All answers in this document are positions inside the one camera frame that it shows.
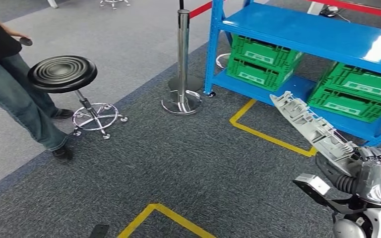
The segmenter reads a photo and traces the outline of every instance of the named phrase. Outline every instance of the yellow floor tape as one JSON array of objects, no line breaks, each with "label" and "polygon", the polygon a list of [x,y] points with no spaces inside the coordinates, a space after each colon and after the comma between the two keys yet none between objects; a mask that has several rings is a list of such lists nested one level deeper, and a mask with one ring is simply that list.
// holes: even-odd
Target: yellow floor tape
[{"label": "yellow floor tape", "polygon": [[211,235],[210,233],[204,231],[199,226],[195,225],[194,223],[190,222],[186,218],[182,217],[181,215],[177,214],[176,212],[170,210],[166,206],[156,203],[156,204],[149,204],[119,235],[118,238],[127,238],[132,234],[135,229],[141,225],[141,223],[154,211],[157,210],[161,212],[162,214],[166,215],[168,218],[172,219],[173,221],[177,222],[179,225],[185,227],[189,231],[195,233],[196,235],[203,237],[203,238],[215,238],[215,236]]},{"label": "yellow floor tape", "polygon": [[299,154],[302,154],[302,155],[304,155],[304,156],[307,156],[307,157],[311,157],[311,156],[313,156],[313,155],[315,155],[316,154],[316,149],[314,148],[314,147],[312,147],[309,151],[307,151],[307,150],[304,150],[304,149],[302,149],[302,148],[299,148],[299,147],[297,147],[297,146],[294,146],[294,145],[292,145],[292,144],[289,144],[289,143],[287,143],[287,142],[284,142],[284,141],[282,141],[282,140],[279,140],[279,139],[277,139],[277,138],[274,138],[274,137],[272,137],[272,136],[269,136],[269,135],[266,135],[266,134],[264,134],[264,133],[262,133],[262,132],[259,132],[259,131],[257,131],[257,130],[254,130],[254,129],[252,129],[252,128],[250,128],[250,127],[247,127],[247,126],[245,126],[245,125],[242,125],[242,124],[240,124],[240,123],[238,123],[237,121],[254,105],[256,103],[256,100],[255,99],[251,99],[248,103],[246,103],[246,105],[244,105],[236,114],[234,114],[234,116],[232,116],[231,118],[230,118],[230,123],[233,125],[233,126],[235,126],[235,127],[237,127],[237,128],[239,128],[239,129],[241,129],[241,130],[244,130],[244,131],[246,131],[246,132],[249,132],[250,134],[253,134],[253,135],[256,135],[256,136],[259,136],[260,138],[263,138],[263,139],[265,139],[265,140],[267,140],[267,141],[269,141],[269,142],[272,142],[272,143],[274,143],[274,144],[277,144],[277,145],[279,145],[279,146],[282,146],[282,147],[284,147],[284,148],[287,148],[287,149],[289,149],[289,150],[292,150],[292,151],[294,151],[294,152],[296,152],[296,153],[299,153]]}]

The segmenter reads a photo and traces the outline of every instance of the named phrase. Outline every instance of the green plastic crate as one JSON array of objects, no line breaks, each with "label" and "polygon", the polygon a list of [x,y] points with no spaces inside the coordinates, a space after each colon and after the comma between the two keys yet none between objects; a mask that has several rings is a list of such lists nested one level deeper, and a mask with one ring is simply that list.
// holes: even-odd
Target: green plastic crate
[{"label": "green plastic crate", "polygon": [[316,87],[308,105],[365,122],[374,122],[381,117],[381,102],[324,87]]},{"label": "green plastic crate", "polygon": [[235,57],[230,57],[226,71],[230,77],[272,92],[277,91],[293,72],[294,69],[291,68],[286,72],[277,72]]},{"label": "green plastic crate", "polygon": [[302,59],[302,52],[249,37],[234,35],[232,55],[247,62],[265,66],[282,72],[297,65]]},{"label": "green plastic crate", "polygon": [[322,76],[321,86],[381,102],[381,74],[335,62]]}]

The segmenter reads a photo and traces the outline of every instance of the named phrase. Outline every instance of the stanchion base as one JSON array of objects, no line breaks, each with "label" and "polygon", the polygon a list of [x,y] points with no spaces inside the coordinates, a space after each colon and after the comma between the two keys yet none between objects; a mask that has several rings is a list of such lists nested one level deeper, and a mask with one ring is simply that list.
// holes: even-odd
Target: stanchion base
[{"label": "stanchion base", "polygon": [[215,63],[220,69],[225,69],[227,67],[227,64],[229,63],[230,55],[231,55],[230,53],[222,54],[215,59]]},{"label": "stanchion base", "polygon": [[196,113],[202,104],[201,96],[190,90],[186,90],[185,96],[185,102],[179,103],[177,102],[178,91],[171,91],[165,99],[161,100],[161,105],[166,111],[175,115],[184,116]]},{"label": "stanchion base", "polygon": [[[195,77],[192,75],[188,75],[187,81],[188,81],[188,84],[186,85],[186,88],[190,91],[196,92],[202,88],[202,85],[203,85],[203,79],[202,78],[198,78],[198,77]],[[179,84],[179,79],[177,78],[177,76],[171,78],[169,81],[170,91],[177,90],[179,88],[178,84]]]}]

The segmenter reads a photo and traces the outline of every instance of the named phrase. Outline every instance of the hand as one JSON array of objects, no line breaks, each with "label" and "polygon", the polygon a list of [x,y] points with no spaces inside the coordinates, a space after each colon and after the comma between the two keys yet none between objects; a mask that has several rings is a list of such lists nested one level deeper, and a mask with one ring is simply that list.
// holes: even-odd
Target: hand
[{"label": "hand", "polygon": [[28,39],[31,40],[31,37],[29,37],[29,36],[27,36],[27,35],[25,35],[25,34],[19,33],[19,32],[17,32],[17,31],[12,31],[12,30],[10,30],[10,31],[8,31],[7,33],[8,33],[10,36],[15,36],[15,37],[25,37],[25,38],[28,38]]}]

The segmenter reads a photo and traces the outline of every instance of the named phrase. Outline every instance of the stool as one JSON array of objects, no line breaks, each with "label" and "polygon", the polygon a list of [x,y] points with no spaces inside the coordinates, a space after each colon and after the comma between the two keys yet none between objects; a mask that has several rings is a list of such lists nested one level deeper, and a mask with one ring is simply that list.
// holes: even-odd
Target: stool
[{"label": "stool", "polygon": [[130,4],[127,0],[101,0],[100,6],[103,7],[105,3],[111,3],[112,9],[116,10],[117,8],[115,7],[115,3],[120,2],[120,1],[124,1],[124,2],[126,2],[126,6],[130,6]]},{"label": "stool", "polygon": [[28,72],[28,79],[33,86],[46,93],[67,93],[75,91],[82,108],[72,116],[73,135],[81,135],[83,130],[99,130],[104,139],[110,134],[104,131],[118,118],[126,122],[127,117],[119,114],[118,109],[108,103],[90,103],[79,91],[97,77],[96,65],[80,56],[56,56],[45,59],[33,66]]}]

